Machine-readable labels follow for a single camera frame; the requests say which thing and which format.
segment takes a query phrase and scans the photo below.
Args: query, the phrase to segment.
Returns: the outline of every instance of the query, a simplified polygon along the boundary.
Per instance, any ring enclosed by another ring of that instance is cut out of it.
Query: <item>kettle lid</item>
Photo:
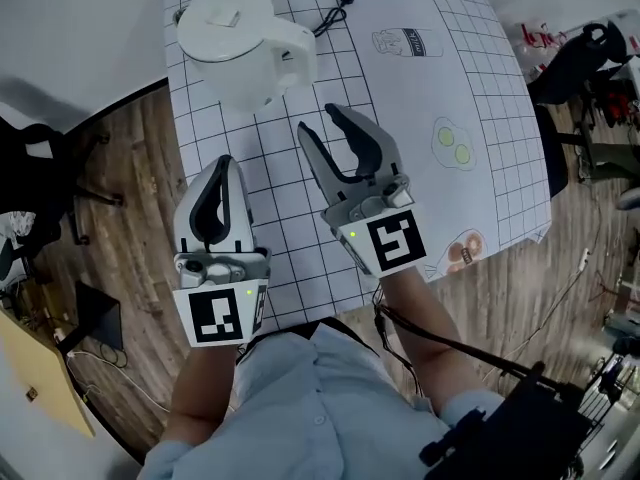
[[[274,17],[271,0],[194,0],[178,23],[178,43],[192,59],[222,62],[263,41]]]

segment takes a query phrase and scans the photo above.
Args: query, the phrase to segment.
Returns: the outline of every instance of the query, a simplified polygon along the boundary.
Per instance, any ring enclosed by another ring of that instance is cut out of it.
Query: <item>grid pattern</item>
[[[320,211],[327,202],[299,147],[304,121],[327,144],[343,173],[357,167],[343,132],[322,110],[350,106],[377,122],[345,22],[316,41],[318,81],[292,88],[257,114],[222,105],[177,44],[173,14],[191,0],[164,0],[165,50],[176,133],[187,182],[222,154],[240,165],[260,245],[272,251],[262,332],[313,321],[367,304],[377,286],[356,268]],[[271,0],[276,14],[311,29],[337,0]]]
[[[487,0],[434,0],[469,80],[493,176],[504,249],[551,224],[540,131],[513,50]]]

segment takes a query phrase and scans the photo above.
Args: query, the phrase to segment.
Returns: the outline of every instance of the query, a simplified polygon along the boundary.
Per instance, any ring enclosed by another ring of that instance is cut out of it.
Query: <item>person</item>
[[[395,312],[460,339],[416,268],[380,282]],[[396,330],[427,403],[407,402],[379,357],[335,319],[254,340],[237,366],[235,346],[192,350],[140,480],[424,478],[423,447],[503,399],[463,353]],[[232,388],[240,404],[227,416]]]

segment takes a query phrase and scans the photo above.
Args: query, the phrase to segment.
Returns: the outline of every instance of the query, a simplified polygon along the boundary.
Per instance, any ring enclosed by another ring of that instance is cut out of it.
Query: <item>printed food illustration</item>
[[[380,53],[402,57],[442,57],[444,50],[433,30],[415,28],[389,28],[371,35],[373,45]]]
[[[451,274],[481,260],[487,255],[484,237],[475,229],[463,231],[444,252],[436,270]]]
[[[439,118],[433,127],[431,149],[443,167],[470,171],[476,166],[469,134],[446,117]]]

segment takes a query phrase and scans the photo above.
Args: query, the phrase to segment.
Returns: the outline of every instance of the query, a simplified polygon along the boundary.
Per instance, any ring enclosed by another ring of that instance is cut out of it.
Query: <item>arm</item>
[[[420,273],[407,269],[380,280],[386,304],[418,327],[444,338],[460,341],[447,310],[431,293]],[[447,345],[421,338],[396,326],[400,343],[413,365],[425,396],[436,413],[455,395],[484,385],[471,360]]]
[[[236,347],[191,350],[178,375],[162,441],[204,443],[223,422],[233,387]]]

